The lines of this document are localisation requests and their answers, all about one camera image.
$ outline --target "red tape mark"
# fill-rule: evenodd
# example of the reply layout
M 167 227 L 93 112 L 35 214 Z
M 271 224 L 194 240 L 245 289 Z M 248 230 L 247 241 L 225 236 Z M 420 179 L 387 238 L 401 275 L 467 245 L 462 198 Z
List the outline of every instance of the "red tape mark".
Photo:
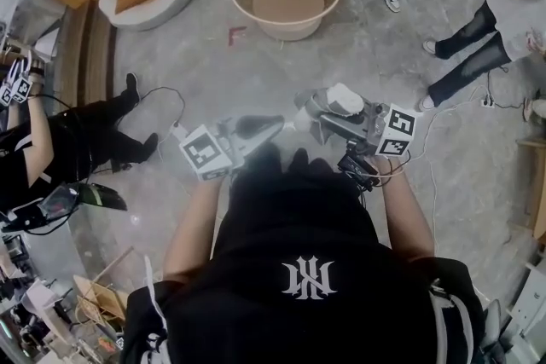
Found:
M 239 26 L 239 27 L 231 27 L 228 31 L 228 46 L 233 46 L 233 43 L 234 43 L 234 39 L 233 39 L 233 36 L 237 33 L 237 32 L 242 32 L 244 31 L 245 29 L 247 29 L 246 26 Z

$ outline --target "concrete floor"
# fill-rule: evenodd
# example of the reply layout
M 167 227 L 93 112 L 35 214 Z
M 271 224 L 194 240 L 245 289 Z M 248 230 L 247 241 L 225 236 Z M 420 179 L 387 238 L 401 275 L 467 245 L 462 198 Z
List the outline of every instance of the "concrete floor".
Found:
M 484 0 L 400 0 L 394 14 L 383 0 L 341 0 L 310 38 L 280 43 L 244 16 L 231 0 L 193 0 L 179 15 L 148 32 L 119 32 L 115 90 L 125 88 L 125 75 L 135 72 L 142 92 L 158 86 L 180 90 L 186 101 L 183 125 L 213 123 L 227 114 L 282 114 L 291 118 L 293 96 L 339 81 L 372 101 L 412 108 L 428 84 L 445 75 L 469 51 L 449 62 L 421 48 L 424 38 L 446 38 L 466 24 Z M 228 46 L 228 30 L 247 26 Z M 493 95 L 502 105 L 518 105 L 537 87 L 536 65 L 512 64 L 509 72 L 491 73 Z M 442 105 L 466 101 L 478 84 L 468 86 Z M 483 95 L 483 89 L 475 96 Z M 144 141 L 151 132 L 165 137 L 181 109 L 175 93 L 157 91 L 121 123 L 125 133 Z M 423 150 L 434 112 L 420 118 L 412 155 Z M 535 251 L 530 231 L 512 222 L 525 221 L 531 156 L 516 140 L 532 135 L 521 110 L 484 109 L 469 103 L 437 117 L 427 144 L 438 196 L 435 234 L 438 255 L 463 261 L 484 303 L 508 303 Z M 276 139 L 288 159 L 296 147 L 307 147 L 332 165 L 344 153 L 341 140 L 318 146 L 309 135 L 285 132 Z M 160 277 L 161 260 L 187 192 L 195 185 L 189 167 L 170 136 L 146 164 L 93 181 L 119 190 L 128 212 L 84 208 L 97 240 L 96 251 L 108 263 L 127 246 L 130 255 L 114 271 L 113 282 L 127 291 L 143 285 L 148 254 Z M 426 216 L 433 224 L 434 186 L 426 159 L 408 164 L 406 173 Z M 387 242 L 379 189 L 366 196 L 381 241 Z M 218 217 L 227 205 L 221 198 Z

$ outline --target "sleeve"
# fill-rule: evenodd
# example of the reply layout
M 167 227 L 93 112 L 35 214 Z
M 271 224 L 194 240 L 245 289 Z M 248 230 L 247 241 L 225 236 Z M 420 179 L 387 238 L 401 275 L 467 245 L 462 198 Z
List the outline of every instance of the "sleeve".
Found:
M 481 302 L 474 292 L 467 266 L 454 259 L 436 257 L 418 259 L 411 265 L 424 274 L 431 284 L 439 280 L 439 285 L 445 292 L 457 296 L 466 305 L 476 350 L 485 335 L 485 317 Z
M 26 161 L 23 149 L 0 158 L 0 211 L 6 212 L 17 205 L 20 194 L 28 190 Z
M 155 300 L 161 309 L 167 301 L 183 288 L 179 282 L 165 280 L 154 284 Z M 139 364 L 142 354 L 148 350 L 148 335 L 156 333 L 160 337 L 165 333 L 160 316 L 155 312 L 152 298 L 147 287 L 140 288 L 127 300 L 125 317 L 124 346 L 120 364 Z

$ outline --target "black boot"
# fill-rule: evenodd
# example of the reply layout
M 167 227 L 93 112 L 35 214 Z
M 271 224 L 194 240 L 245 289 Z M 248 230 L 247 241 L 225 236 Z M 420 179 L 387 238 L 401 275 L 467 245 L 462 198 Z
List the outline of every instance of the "black boot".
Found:
M 152 134 L 148 137 L 148 139 L 144 142 L 142 145 L 142 161 L 148 161 L 149 158 L 154 154 L 155 149 L 157 149 L 157 145 L 160 142 L 160 136 L 157 134 Z
M 125 91 L 128 93 L 133 106 L 138 105 L 140 102 L 140 93 L 138 92 L 138 79 L 136 74 L 133 72 L 128 73 L 125 77 L 125 83 L 127 84 L 127 90 Z

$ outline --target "sneaker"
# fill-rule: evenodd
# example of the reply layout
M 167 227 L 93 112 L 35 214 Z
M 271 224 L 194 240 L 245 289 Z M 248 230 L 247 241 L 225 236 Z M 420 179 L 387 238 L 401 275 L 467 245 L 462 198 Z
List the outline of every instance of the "sneaker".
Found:
M 423 43 L 423 49 L 430 55 L 436 55 L 436 42 L 432 39 L 425 40 Z
M 142 150 L 142 161 L 148 161 L 149 158 L 154 154 L 155 149 L 157 149 L 157 145 L 160 142 L 160 136 L 157 134 L 152 134 L 148 137 L 148 139 L 143 144 L 143 150 Z
M 135 73 L 131 72 L 125 76 L 125 83 L 127 84 L 127 91 L 131 93 L 131 96 L 135 99 L 135 105 L 140 102 L 140 93 L 138 92 L 138 78 Z
M 385 3 L 393 13 L 400 12 L 400 3 L 398 0 L 385 0 Z
M 419 111 L 424 113 L 426 111 L 430 111 L 431 109 L 434 109 L 434 101 L 430 95 L 426 95 L 419 102 Z

